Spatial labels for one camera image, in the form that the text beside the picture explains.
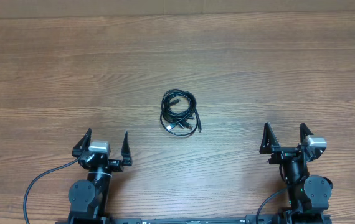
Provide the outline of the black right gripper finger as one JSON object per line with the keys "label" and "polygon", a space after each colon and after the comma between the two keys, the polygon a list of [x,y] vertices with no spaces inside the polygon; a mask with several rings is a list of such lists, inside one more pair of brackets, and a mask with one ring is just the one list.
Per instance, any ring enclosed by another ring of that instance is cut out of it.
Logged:
{"label": "black right gripper finger", "polygon": [[300,124],[300,143],[303,143],[307,136],[312,136],[313,133],[309,130],[305,123]]}
{"label": "black right gripper finger", "polygon": [[264,124],[263,138],[259,149],[260,154],[273,154],[280,148],[280,143],[275,136],[269,122]]}

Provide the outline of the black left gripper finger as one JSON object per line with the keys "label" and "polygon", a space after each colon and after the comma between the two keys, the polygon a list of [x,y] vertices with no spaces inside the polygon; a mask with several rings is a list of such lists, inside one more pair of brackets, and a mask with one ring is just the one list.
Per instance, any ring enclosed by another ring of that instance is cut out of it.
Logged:
{"label": "black left gripper finger", "polygon": [[125,132],[122,148],[121,148],[122,164],[124,166],[132,166],[133,160],[128,142],[128,132]]}
{"label": "black left gripper finger", "polygon": [[79,142],[72,149],[72,156],[80,157],[84,151],[87,151],[91,142],[92,130],[88,128],[87,132],[79,140]]}

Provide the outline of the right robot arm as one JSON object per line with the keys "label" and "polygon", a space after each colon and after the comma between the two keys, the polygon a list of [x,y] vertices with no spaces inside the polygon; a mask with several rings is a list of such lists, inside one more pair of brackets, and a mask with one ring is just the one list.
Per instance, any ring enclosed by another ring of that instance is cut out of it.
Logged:
{"label": "right robot arm", "polygon": [[[279,165],[280,178],[285,188],[265,199],[255,215],[256,223],[331,223],[324,211],[329,208],[333,183],[326,177],[310,175],[307,164],[325,152],[324,137],[314,135],[305,123],[300,124],[300,142],[297,147],[282,147],[269,122],[263,129],[261,154],[269,154],[269,164]],[[290,206],[281,208],[269,217],[260,213],[271,199],[288,194]]]}

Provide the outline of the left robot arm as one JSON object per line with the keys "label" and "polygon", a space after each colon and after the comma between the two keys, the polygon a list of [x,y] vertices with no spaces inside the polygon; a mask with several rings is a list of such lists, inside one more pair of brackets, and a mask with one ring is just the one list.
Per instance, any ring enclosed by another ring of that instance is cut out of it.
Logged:
{"label": "left robot arm", "polygon": [[128,134],[124,136],[121,159],[111,159],[108,141],[91,140],[89,129],[73,147],[72,155],[77,163],[88,171],[87,178],[76,181],[69,190],[70,213],[68,223],[113,223],[106,206],[112,173],[123,172],[125,166],[132,166]]}

